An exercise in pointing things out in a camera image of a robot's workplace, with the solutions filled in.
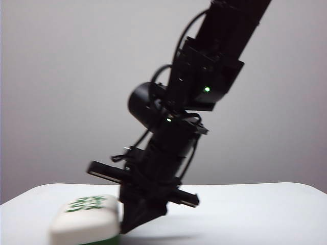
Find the white table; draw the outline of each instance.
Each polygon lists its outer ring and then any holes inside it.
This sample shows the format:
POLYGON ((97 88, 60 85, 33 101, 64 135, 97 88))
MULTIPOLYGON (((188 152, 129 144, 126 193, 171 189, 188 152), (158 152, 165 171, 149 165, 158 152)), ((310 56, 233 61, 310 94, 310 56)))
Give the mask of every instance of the white table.
MULTIPOLYGON (((121 236, 133 245, 326 245, 327 194, 298 183, 183 186, 200 205, 170 203, 168 215, 121 236)), ((1 205, 2 245, 47 245, 60 206, 92 194, 118 195, 118 186, 49 184, 1 205)))

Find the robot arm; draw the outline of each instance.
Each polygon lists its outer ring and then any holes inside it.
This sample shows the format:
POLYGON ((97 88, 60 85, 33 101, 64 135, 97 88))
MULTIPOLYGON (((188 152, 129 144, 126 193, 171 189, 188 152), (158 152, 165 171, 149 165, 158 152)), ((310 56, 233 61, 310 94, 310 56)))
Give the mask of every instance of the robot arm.
POLYGON ((194 155, 197 142, 208 130, 197 113, 212 111, 230 89, 243 67, 238 58, 258 25, 270 0, 216 0, 191 21, 182 34, 172 64, 161 67, 151 82, 139 85, 128 107, 146 128, 141 139, 114 162, 125 160, 124 169, 92 162, 88 173, 121 185, 124 204, 121 233, 165 215, 167 202, 196 207, 197 195, 179 189, 194 155), (180 44, 192 23, 206 17, 195 38, 180 44), (165 69, 171 74, 167 86, 156 84, 165 69), (146 148, 137 148, 152 132, 146 148), (188 152, 193 152, 182 174, 176 177, 188 152))

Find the cable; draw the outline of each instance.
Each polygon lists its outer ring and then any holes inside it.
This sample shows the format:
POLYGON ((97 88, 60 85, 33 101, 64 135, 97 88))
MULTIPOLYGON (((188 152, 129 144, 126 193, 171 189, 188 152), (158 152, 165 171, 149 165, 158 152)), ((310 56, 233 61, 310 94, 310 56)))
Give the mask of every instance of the cable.
POLYGON ((194 24, 194 22, 200 18, 202 15, 204 15, 205 13, 208 12, 208 9, 206 10, 203 10, 201 13, 199 13, 197 16, 195 16, 190 22, 189 24, 186 26, 186 28, 184 29, 184 31, 182 32, 182 34, 180 35, 179 37, 179 40, 178 40, 178 43, 177 43, 177 46, 176 46, 176 49, 175 49, 175 53, 174 53, 174 56, 173 56, 173 64, 174 64, 174 61, 177 57, 177 53, 178 53, 178 50, 179 50, 179 47, 184 39, 184 36, 186 35, 186 33, 188 32, 188 30, 190 29, 190 27, 194 24))
POLYGON ((181 175, 178 177, 180 180, 183 179, 184 175, 186 174, 186 171, 188 170, 192 160, 193 160, 193 157, 194 157, 194 154, 195 154, 195 151, 196 151, 196 148, 198 146, 198 139, 194 142, 194 145, 193 145, 193 151, 192 151, 192 154, 185 166, 185 168, 183 169, 183 172, 181 173, 181 175))
POLYGON ((154 98, 155 98, 155 95, 152 93, 152 90, 153 90, 153 86, 155 84, 155 81, 157 80, 157 78, 159 77, 159 75, 164 71, 166 70, 167 68, 171 68, 172 65, 171 64, 167 64, 167 65, 163 65, 161 66, 155 73, 154 75, 152 76, 151 80, 150 80, 150 86, 149 86, 149 98, 150 98, 150 108, 153 107, 155 108, 156 110, 157 107, 155 106, 155 103, 154 103, 154 98))

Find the gray wall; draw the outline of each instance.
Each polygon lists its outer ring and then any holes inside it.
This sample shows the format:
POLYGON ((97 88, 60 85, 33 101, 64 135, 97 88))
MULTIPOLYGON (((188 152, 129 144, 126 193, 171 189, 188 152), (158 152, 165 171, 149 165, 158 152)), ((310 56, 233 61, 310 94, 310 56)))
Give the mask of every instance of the gray wall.
MULTIPOLYGON (((89 161, 109 163, 141 135, 130 92, 170 62, 181 30, 208 5, 3 0, 2 202, 47 183, 109 184, 85 173, 89 161)), ((185 184, 327 191, 326 13, 325 0, 272 0, 230 93, 202 113, 210 133, 185 184)))

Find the green led light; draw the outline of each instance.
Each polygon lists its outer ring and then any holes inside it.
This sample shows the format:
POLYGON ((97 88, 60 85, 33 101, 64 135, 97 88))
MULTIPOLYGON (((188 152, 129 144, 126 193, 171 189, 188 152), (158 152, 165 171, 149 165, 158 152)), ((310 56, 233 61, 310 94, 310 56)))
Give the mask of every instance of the green led light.
POLYGON ((204 87, 204 90, 203 90, 204 92, 210 92, 210 87, 208 87, 208 86, 206 86, 206 87, 204 87))

